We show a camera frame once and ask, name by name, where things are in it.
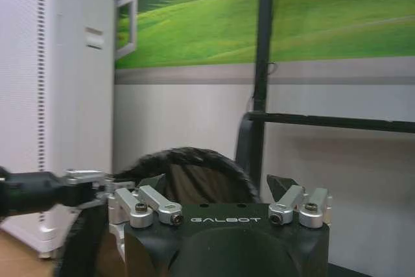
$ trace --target black pole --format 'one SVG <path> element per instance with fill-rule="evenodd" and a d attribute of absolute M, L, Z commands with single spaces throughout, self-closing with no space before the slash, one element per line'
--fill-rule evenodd
<path fill-rule="evenodd" d="M 268 88 L 268 63 L 270 58 L 270 41 L 272 34 L 272 0 L 259 0 L 257 27 L 257 51 L 255 61 L 254 111 L 266 112 Z M 265 122 L 252 123 L 249 174 L 252 182 L 261 186 Z"/>
<path fill-rule="evenodd" d="M 259 0 L 255 61 L 254 111 L 267 109 L 268 63 L 272 34 L 272 0 Z"/>

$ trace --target white air purifier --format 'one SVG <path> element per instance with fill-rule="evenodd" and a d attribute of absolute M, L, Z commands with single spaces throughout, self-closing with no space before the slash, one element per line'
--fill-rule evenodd
<path fill-rule="evenodd" d="M 0 165 L 112 169 L 115 0 L 0 0 Z M 63 243 L 68 208 L 1 228 L 41 255 Z"/>

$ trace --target black metal frame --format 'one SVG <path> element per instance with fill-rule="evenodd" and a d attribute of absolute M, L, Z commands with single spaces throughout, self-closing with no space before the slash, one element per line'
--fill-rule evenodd
<path fill-rule="evenodd" d="M 255 61 L 254 111 L 247 113 L 239 128 L 235 161 L 261 185 L 265 123 L 330 126 L 363 130 L 415 133 L 415 123 L 341 117 L 267 113 L 268 66 L 272 34 L 272 0 L 259 0 L 257 56 Z"/>

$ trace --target black cylinder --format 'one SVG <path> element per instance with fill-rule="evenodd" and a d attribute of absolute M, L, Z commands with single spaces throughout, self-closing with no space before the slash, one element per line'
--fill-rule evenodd
<path fill-rule="evenodd" d="M 171 261 L 169 276 L 303 276 L 295 262 L 290 248 L 272 235 L 247 228 L 216 228 L 185 241 Z"/>
<path fill-rule="evenodd" d="M 47 211 L 60 202 L 63 184 L 50 172 L 9 174 L 0 167 L 0 216 Z"/>

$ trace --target vent grille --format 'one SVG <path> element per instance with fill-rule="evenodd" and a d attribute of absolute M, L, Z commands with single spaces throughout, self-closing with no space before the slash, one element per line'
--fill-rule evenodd
<path fill-rule="evenodd" d="M 38 170 L 45 170 L 45 0 L 38 0 Z"/>
<path fill-rule="evenodd" d="M 45 214 L 44 212 L 39 213 L 39 223 L 45 222 Z"/>

